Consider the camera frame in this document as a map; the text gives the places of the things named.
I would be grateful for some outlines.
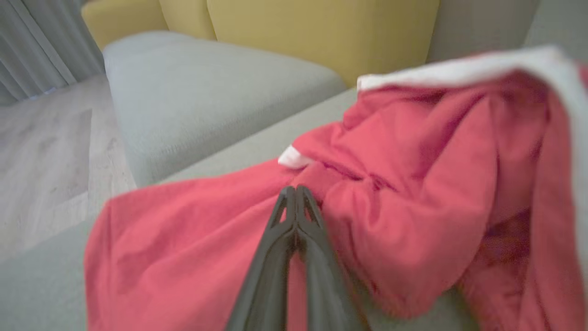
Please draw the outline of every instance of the white fabric edge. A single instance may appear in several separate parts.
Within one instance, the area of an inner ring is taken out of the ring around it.
[[[414,87],[462,87],[502,77],[521,70],[543,80],[557,92],[570,120],[572,140],[572,190],[576,211],[576,250],[588,309],[588,95],[573,60],[555,46],[495,52],[478,57],[455,59],[387,75],[358,78],[358,91],[387,85]],[[278,162],[289,168],[302,168],[312,162],[288,147]]]

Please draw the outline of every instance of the gray sofa seat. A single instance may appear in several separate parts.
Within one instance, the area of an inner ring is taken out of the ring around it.
[[[104,60],[140,187],[346,89],[317,64],[169,31],[116,41]]]
[[[218,176],[276,158],[297,136],[342,118],[356,100],[348,90],[308,108],[168,177],[165,182]],[[83,251],[94,219],[59,234],[32,251],[0,264],[0,330],[85,329]],[[358,286],[374,331],[477,330],[460,296],[450,290],[425,315],[393,319]]]

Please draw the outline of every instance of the wooden floor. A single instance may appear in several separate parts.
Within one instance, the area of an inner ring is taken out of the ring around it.
[[[0,108],[0,262],[135,187],[105,76]]]

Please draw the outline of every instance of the sofa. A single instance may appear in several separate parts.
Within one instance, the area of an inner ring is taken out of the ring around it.
[[[139,187],[220,176],[277,157],[341,119],[357,76],[425,61],[437,0],[94,0],[82,16],[103,50]],[[0,330],[84,330],[83,251],[96,215],[0,265]],[[449,290],[396,320],[362,293],[373,330],[475,330]]]

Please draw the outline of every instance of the red cloth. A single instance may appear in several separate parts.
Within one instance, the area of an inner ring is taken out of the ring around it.
[[[308,186],[344,264],[416,316],[458,284],[482,330],[583,330],[568,119],[521,73],[464,88],[361,92],[275,160],[111,200],[85,257],[90,331],[222,330],[280,190]],[[305,330],[303,267],[289,330]]]

